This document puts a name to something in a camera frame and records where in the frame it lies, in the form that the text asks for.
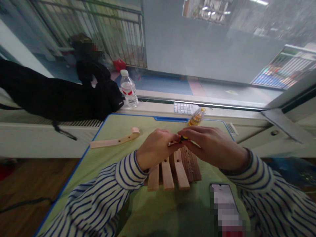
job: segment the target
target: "striped sleeve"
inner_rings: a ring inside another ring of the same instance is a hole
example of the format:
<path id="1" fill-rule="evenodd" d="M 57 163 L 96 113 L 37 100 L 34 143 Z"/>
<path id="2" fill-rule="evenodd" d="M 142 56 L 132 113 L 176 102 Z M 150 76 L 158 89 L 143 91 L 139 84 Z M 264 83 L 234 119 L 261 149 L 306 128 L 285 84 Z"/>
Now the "striped sleeve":
<path id="1" fill-rule="evenodd" d="M 146 177 L 136 161 L 136 151 L 81 184 L 69 195 L 65 208 L 54 218 L 43 236 L 114 236 L 117 212 L 130 193 L 140 188 Z"/>
<path id="2" fill-rule="evenodd" d="M 256 236 L 316 236 L 316 204 L 250 151 L 250 165 L 227 175 L 237 186 Z"/>

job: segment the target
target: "bottle cap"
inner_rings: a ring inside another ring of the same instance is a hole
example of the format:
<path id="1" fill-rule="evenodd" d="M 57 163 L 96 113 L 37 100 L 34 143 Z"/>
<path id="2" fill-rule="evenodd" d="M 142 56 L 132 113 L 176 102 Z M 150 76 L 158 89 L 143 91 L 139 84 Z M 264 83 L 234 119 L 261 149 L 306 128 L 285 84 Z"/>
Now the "bottle cap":
<path id="1" fill-rule="evenodd" d="M 128 76 L 128 71 L 127 70 L 121 70 L 121 75 L 122 76 Z"/>

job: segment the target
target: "hand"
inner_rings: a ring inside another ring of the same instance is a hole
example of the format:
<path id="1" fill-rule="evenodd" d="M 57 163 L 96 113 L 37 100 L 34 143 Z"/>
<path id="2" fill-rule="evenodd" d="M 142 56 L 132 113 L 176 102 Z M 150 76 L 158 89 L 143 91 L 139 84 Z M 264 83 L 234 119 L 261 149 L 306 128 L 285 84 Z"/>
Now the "hand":
<path id="1" fill-rule="evenodd" d="M 168 146 L 170 142 L 178 141 L 180 136 L 170 133 L 167 129 L 153 131 L 136 152 L 137 163 L 141 170 L 151 168 L 183 147 L 181 143 Z"/>
<path id="2" fill-rule="evenodd" d="M 243 171 L 249 163 L 248 151 L 218 128 L 191 126 L 178 132 L 191 141 L 182 143 L 198 158 L 220 169 Z"/>

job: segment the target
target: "wooden floor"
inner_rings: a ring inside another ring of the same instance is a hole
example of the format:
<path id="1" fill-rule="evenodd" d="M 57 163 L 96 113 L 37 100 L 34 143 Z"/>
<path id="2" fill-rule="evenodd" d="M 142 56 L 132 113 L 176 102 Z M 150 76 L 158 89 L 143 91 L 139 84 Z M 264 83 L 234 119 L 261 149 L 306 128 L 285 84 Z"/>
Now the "wooden floor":
<path id="1" fill-rule="evenodd" d="M 55 199 L 79 159 L 20 159 L 15 171 L 0 182 L 0 210 L 17 202 Z M 0 214 L 0 236 L 32 236 L 50 208 L 49 201 Z"/>

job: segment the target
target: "metal railing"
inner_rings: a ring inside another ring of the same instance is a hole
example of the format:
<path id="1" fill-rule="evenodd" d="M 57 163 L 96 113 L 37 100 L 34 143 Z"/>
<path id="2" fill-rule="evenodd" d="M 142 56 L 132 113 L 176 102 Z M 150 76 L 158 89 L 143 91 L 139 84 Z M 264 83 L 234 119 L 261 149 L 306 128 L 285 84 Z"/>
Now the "metal railing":
<path id="1" fill-rule="evenodd" d="M 50 30 L 60 51 L 69 38 L 83 33 L 99 51 L 126 65 L 147 68 L 144 18 L 141 11 L 96 0 L 29 0 Z"/>
<path id="2" fill-rule="evenodd" d="M 289 89 L 316 69 L 316 51 L 286 44 L 251 84 Z"/>

